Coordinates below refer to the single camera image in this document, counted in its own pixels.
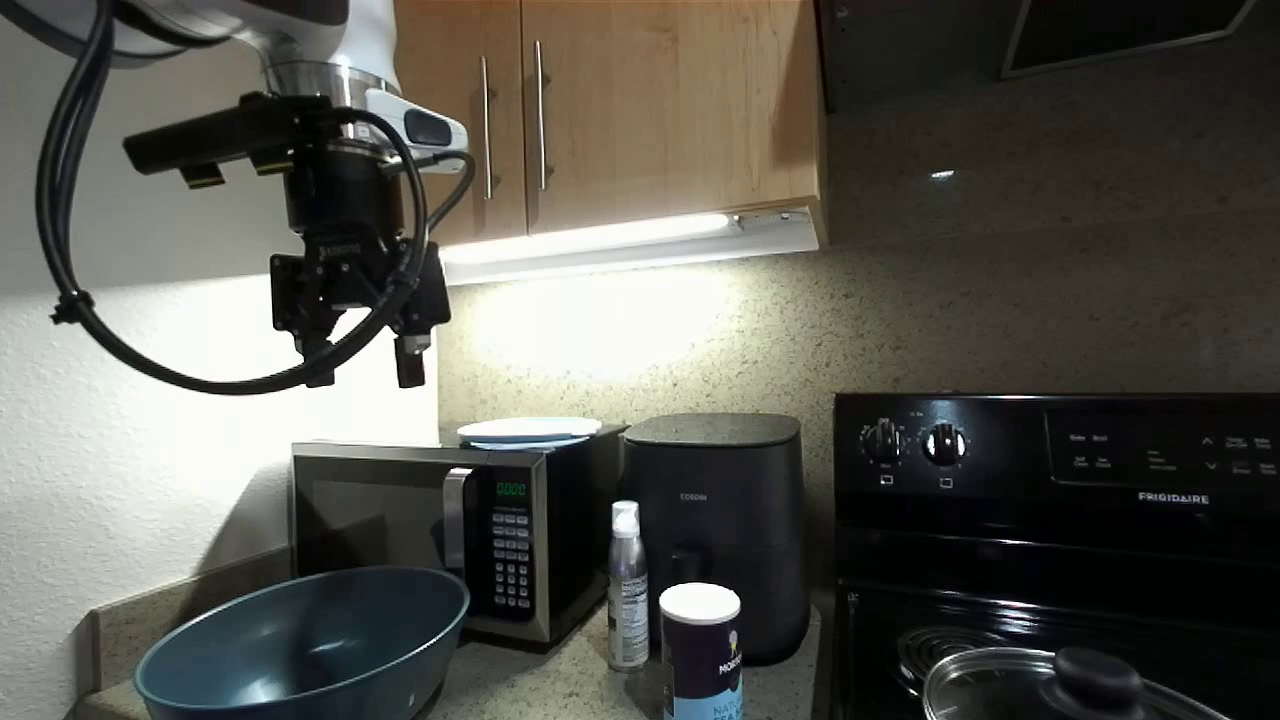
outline pot lid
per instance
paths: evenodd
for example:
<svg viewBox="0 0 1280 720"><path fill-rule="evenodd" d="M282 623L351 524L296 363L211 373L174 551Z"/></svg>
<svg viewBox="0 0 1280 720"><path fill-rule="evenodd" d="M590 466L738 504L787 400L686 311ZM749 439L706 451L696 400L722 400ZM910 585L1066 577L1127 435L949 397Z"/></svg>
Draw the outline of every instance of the pot lid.
<svg viewBox="0 0 1280 720"><path fill-rule="evenodd" d="M1090 648L972 648L925 676L927 720L1223 720Z"/></svg>

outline robotic arm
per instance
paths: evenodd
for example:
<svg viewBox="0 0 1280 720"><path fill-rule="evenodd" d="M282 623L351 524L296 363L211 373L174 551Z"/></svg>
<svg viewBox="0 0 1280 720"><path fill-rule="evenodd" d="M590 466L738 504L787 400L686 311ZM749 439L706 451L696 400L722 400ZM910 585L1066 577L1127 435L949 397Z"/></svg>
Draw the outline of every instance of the robotic arm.
<svg viewBox="0 0 1280 720"><path fill-rule="evenodd" d="M449 319L426 231L468 187L472 160L454 121L398 96L392 0L0 0L0 11L75 57L36 176L36 224L58 284L56 319L75 319L115 360L154 381L224 397L330 382L349 356L392 329L398 388L424 382L418 351ZM67 259L75 165L106 65L146 65L219 40L258 51L267 90L127 137L125 151L137 170L180 170L188 187L219 183L226 160L282 176L286 224L305 254L272 254L272 323L293 331L305 363L232 382L180 377L132 351L98 323ZM459 170L454 191L432 210L418 166ZM345 340L329 340L345 307L367 307L367 315Z"/></svg>

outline under-cabinet light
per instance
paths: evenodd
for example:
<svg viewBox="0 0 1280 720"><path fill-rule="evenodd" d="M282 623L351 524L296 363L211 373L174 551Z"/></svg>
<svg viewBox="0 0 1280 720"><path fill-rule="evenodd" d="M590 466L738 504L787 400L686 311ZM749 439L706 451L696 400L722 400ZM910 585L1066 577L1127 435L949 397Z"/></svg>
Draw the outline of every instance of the under-cabinet light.
<svg viewBox="0 0 1280 720"><path fill-rule="evenodd" d="M696 259L738 259L816 251L810 210L696 210L573 231L530 231L439 248L449 284L498 284L554 273L653 266Z"/></svg>

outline blue bowl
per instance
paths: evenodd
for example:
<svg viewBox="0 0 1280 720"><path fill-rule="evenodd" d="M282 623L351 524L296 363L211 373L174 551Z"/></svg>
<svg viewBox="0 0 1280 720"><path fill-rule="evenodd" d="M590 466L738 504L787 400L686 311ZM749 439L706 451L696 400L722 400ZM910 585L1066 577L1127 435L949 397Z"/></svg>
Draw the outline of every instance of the blue bowl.
<svg viewBox="0 0 1280 720"><path fill-rule="evenodd" d="M432 567L298 577L169 631L132 683L152 720L411 720L442 683L468 602Z"/></svg>

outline cabinet door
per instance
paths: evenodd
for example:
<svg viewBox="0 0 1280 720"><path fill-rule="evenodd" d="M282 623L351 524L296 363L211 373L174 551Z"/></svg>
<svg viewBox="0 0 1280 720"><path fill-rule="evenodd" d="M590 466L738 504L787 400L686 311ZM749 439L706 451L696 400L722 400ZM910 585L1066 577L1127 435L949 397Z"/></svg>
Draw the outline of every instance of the cabinet door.
<svg viewBox="0 0 1280 720"><path fill-rule="evenodd" d="M523 231L518 0L398 0L404 96L468 124L475 183L435 241ZM454 181L426 176L439 205Z"/></svg>
<svg viewBox="0 0 1280 720"><path fill-rule="evenodd" d="M530 227L821 191L808 0L523 0L523 44Z"/></svg>

